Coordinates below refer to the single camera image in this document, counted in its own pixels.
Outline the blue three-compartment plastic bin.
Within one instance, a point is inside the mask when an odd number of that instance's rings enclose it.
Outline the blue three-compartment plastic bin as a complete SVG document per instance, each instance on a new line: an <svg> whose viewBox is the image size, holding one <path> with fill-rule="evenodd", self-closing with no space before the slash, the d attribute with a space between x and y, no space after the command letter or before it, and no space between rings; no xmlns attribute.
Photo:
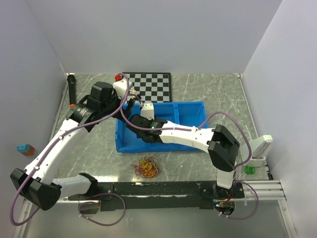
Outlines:
<svg viewBox="0 0 317 238"><path fill-rule="evenodd" d="M154 115L176 124L196 127L207 118L202 101L154 103ZM116 122L115 144L118 153L196 151L196 148L180 144L146 143L120 120Z"/></svg>

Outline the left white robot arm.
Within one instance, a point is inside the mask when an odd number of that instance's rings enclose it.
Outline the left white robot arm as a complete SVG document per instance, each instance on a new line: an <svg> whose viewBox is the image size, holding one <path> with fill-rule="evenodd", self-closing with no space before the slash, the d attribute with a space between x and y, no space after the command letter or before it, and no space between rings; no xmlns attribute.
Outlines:
<svg viewBox="0 0 317 238"><path fill-rule="evenodd" d="M93 199L98 181L88 173L56 179L55 174L68 153L93 127L108 118L122 118L120 109L132 82L122 79L112 84L98 81L77 104L72 106L60 129L44 150L24 169L14 169L10 178L19 195L46 211L60 198L81 194Z"/></svg>

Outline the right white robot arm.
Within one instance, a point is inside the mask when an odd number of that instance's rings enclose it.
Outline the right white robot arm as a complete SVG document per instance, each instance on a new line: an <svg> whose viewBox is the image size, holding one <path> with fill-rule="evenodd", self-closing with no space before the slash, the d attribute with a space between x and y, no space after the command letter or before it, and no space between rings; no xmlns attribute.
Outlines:
<svg viewBox="0 0 317 238"><path fill-rule="evenodd" d="M126 127L146 143L179 144L206 152L217 169L217 194L225 198L233 192L240 143L226 127L190 127L137 114L126 121Z"/></svg>

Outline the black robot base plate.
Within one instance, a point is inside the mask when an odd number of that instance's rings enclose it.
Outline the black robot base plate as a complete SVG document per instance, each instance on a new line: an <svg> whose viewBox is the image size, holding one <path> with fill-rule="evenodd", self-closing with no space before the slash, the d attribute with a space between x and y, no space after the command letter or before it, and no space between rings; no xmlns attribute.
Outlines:
<svg viewBox="0 0 317 238"><path fill-rule="evenodd" d="M245 197L243 186L238 183L226 190L215 181L146 181L146 182L99 182L96 197L76 194L70 201L98 201L101 211L114 211L123 208L123 198L127 209L192 208L213 209L213 203L227 199Z"/></svg>

